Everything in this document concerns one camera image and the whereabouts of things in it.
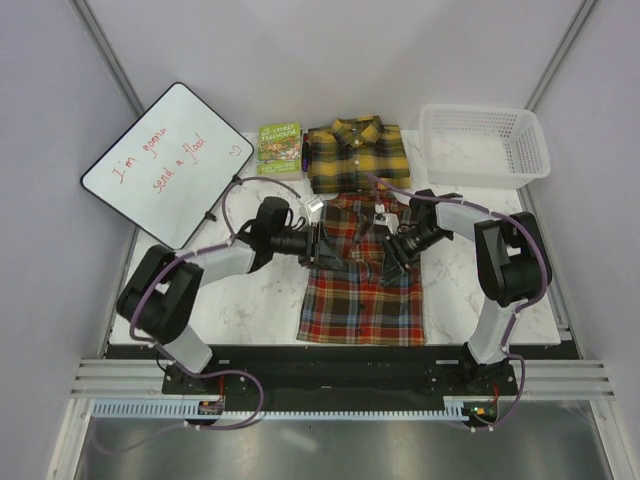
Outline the red brown plaid shirt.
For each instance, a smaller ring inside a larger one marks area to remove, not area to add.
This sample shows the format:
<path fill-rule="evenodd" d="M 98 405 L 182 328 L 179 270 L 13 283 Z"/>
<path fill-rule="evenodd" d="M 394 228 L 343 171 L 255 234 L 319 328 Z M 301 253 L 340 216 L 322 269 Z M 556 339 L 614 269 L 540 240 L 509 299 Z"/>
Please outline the red brown plaid shirt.
<path fill-rule="evenodd" d="M 382 238 L 388 229 L 374 223 L 375 203 L 370 195 L 343 193 L 323 207 L 329 244 L 345 268 L 309 271 L 299 341 L 386 346 L 426 342 L 421 264 L 412 264 L 387 286 L 382 283 Z"/>

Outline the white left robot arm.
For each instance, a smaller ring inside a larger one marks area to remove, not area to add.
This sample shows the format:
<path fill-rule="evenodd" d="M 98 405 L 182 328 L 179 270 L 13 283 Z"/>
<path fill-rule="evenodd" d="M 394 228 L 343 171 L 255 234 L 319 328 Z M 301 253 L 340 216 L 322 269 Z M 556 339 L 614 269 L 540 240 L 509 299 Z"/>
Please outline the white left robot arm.
<path fill-rule="evenodd" d="M 185 382 L 196 392 L 211 392 L 220 371 L 210 362 L 212 349 L 189 325 L 199 290 L 227 277 L 256 272 L 276 254 L 294 256 L 310 269 L 344 269 L 320 221 L 323 206 L 319 197 L 303 203 L 301 222 L 294 224 L 289 203 L 269 196 L 255 217 L 222 244 L 182 255 L 163 245 L 149 248 L 117 298 L 117 314 L 184 368 Z"/>

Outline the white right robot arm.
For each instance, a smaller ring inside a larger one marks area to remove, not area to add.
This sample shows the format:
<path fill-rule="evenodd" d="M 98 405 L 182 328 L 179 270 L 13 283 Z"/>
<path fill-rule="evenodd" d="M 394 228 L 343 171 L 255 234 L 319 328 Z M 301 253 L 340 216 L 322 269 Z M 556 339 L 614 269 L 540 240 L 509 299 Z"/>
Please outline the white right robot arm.
<path fill-rule="evenodd" d="M 458 381 L 467 392 L 483 392 L 509 352 L 519 313 L 544 297 L 552 280 L 546 247 L 533 214 L 503 215 L 457 193 L 422 190 L 409 196 L 414 222 L 402 227 L 376 199 L 374 223 L 387 228 L 381 244 L 381 282 L 388 286 L 418 263 L 421 254 L 456 235 L 474 243 L 477 278 L 484 303 L 476 328 L 464 344 Z"/>

